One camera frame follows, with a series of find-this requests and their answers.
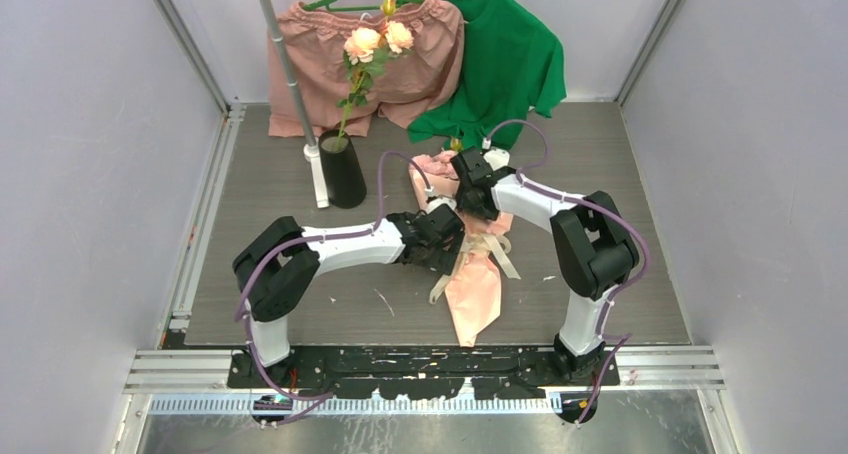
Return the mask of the cream printed ribbon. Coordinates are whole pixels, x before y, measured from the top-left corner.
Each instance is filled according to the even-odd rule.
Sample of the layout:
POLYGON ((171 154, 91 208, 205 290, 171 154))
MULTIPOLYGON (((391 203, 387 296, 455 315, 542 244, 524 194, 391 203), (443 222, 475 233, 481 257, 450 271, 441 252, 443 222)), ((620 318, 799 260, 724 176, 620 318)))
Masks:
POLYGON ((520 279, 520 274, 508 257, 511 249, 511 242, 504 235, 493 235, 489 233, 467 234, 461 245, 453 269, 448 274, 442 275, 435 283, 429 292, 428 302, 430 304, 437 302, 445 293, 447 285, 457 277, 472 254, 482 256, 483 258, 493 256, 500 269, 509 279, 520 279))

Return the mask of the pink paper bouquet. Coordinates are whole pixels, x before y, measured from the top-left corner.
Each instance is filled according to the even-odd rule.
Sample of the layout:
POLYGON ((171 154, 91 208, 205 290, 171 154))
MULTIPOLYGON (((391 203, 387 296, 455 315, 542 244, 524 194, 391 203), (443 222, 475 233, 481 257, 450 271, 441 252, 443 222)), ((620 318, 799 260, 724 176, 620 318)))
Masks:
MULTIPOLYGON (((448 150, 433 156, 420 154, 413 158, 415 165, 409 169, 409 175, 420 208, 425 207, 429 197, 449 196, 454 199, 459 181, 450 160, 455 155, 454 151, 448 150)), ((513 216, 507 213, 501 213, 495 221, 481 220, 465 213, 460 218, 465 224, 465 236, 489 233, 506 237, 513 222, 513 216)), ((483 258, 472 254, 437 300, 446 300, 460 346, 474 346, 478 335, 501 315, 503 277, 507 276, 493 256, 483 258)))

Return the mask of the black conical vase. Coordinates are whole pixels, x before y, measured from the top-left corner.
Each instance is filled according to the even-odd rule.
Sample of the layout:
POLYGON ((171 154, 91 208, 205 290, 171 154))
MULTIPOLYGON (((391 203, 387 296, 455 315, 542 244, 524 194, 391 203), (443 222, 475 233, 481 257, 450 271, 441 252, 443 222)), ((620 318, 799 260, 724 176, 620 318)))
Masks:
POLYGON ((319 140, 321 169, 329 202, 342 209, 352 209, 366 198, 367 187, 351 138, 338 130, 324 132, 319 140))

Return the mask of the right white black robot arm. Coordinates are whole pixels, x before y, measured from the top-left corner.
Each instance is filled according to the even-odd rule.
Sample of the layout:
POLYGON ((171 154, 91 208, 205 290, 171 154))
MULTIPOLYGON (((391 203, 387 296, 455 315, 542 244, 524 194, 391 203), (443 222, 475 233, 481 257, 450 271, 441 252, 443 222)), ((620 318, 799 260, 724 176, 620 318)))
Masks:
POLYGON ((570 289, 564 324, 553 341, 552 361, 567 384, 582 383, 602 356, 606 318, 620 291, 639 280, 650 263, 643 237, 603 191, 562 192, 531 180, 508 164, 500 149, 456 154, 459 210, 494 221, 506 213, 552 236, 559 269, 570 289))

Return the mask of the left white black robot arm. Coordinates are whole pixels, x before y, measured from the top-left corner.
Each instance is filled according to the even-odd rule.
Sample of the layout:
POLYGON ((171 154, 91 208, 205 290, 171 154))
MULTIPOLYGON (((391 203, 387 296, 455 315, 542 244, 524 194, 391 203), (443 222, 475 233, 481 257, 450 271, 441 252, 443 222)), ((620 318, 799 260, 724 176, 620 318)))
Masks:
POLYGON ((439 200, 357 226, 313 228, 291 216, 275 220, 232 262, 240 290, 236 318, 247 322, 253 374, 269 387, 290 377, 288 317, 316 277, 369 264, 416 265, 448 275, 464 239, 464 222, 439 200))

